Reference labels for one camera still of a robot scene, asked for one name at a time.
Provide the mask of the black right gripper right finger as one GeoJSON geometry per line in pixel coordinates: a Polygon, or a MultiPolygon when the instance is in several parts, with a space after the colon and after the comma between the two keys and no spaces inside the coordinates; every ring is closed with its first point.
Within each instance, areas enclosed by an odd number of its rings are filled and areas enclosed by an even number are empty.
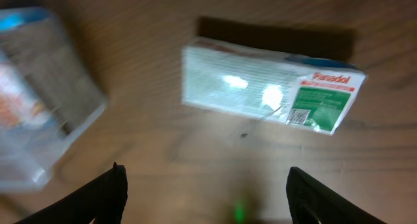
{"type": "Polygon", "coordinates": [[[296,224],[384,224],[298,167],[289,170],[286,195],[296,224]]]}

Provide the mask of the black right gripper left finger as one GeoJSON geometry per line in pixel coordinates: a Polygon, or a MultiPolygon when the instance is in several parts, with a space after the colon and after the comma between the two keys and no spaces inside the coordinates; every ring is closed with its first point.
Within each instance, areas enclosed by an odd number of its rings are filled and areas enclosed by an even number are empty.
{"type": "Polygon", "coordinates": [[[126,169],[114,163],[86,185],[16,224],[121,224],[127,199],[126,169]]]}

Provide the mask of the white green Panadol box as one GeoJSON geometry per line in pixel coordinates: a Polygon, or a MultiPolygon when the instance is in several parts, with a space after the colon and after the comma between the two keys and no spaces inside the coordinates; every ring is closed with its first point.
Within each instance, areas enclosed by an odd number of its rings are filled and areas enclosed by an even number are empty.
{"type": "Polygon", "coordinates": [[[182,49],[182,102],[332,135],[366,74],[331,59],[196,38],[182,49]]]}

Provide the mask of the blue Kool Fever box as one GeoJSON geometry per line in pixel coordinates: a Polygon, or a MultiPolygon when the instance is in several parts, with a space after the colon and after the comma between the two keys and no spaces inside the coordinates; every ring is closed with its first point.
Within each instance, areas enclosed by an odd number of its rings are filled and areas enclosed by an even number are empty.
{"type": "Polygon", "coordinates": [[[59,131],[44,79],[55,49],[53,33],[44,8],[1,11],[1,124],[9,131],[59,131]]]}

